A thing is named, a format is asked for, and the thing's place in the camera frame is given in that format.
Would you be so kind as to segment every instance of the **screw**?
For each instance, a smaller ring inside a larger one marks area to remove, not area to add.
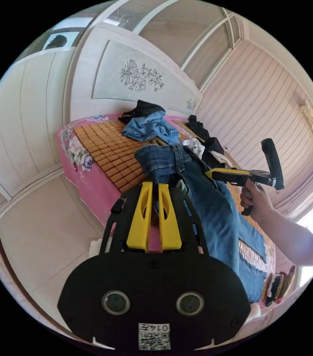
[[[231,323],[230,323],[230,326],[231,327],[237,327],[239,325],[239,319],[236,318],[234,319]]]
[[[154,261],[154,260],[151,260],[148,262],[148,266],[152,269],[155,269],[155,268],[158,268],[159,267],[159,262],[158,261]]]
[[[76,322],[73,318],[71,318],[71,316],[69,316],[69,317],[67,318],[67,320],[68,320],[68,322],[69,322],[70,324],[72,324],[72,325],[77,325],[77,322]]]

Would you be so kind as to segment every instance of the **qr code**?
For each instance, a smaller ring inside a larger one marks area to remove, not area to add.
[[[170,350],[169,324],[139,324],[139,350]]]

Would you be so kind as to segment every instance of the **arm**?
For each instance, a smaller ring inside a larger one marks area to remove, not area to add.
[[[292,263],[313,266],[313,234],[308,229],[277,212],[265,190],[249,180],[240,196],[241,205],[253,206],[250,216]]]

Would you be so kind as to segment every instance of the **denim jeans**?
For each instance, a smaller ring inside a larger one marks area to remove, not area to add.
[[[147,145],[135,153],[144,174],[154,184],[175,186],[182,179],[202,222],[209,255],[235,271],[251,303],[260,300],[266,273],[249,264],[239,252],[239,239],[264,261],[264,237],[238,212],[226,184],[208,178],[209,167],[188,147]]]

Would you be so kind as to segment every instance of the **floral pattern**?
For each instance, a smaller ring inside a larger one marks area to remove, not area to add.
[[[154,86],[154,91],[161,90],[164,83],[161,80],[162,75],[156,69],[150,69],[143,63],[142,67],[138,69],[135,60],[131,59],[127,62],[124,68],[120,71],[120,81],[125,85],[129,85],[130,90],[137,92],[146,88],[146,84]]]
[[[109,118],[104,115],[97,115],[83,119],[83,121],[85,120],[101,121],[109,120]],[[76,172],[78,171],[79,166],[81,166],[81,169],[83,171],[89,172],[94,164],[94,159],[91,157],[86,148],[82,145],[78,137],[73,134],[74,126],[78,122],[79,121],[71,122],[61,130],[61,147],[64,150],[65,155],[69,158],[71,164],[74,166]]]
[[[193,111],[195,107],[196,107],[196,100],[190,99],[187,102],[187,109]]]

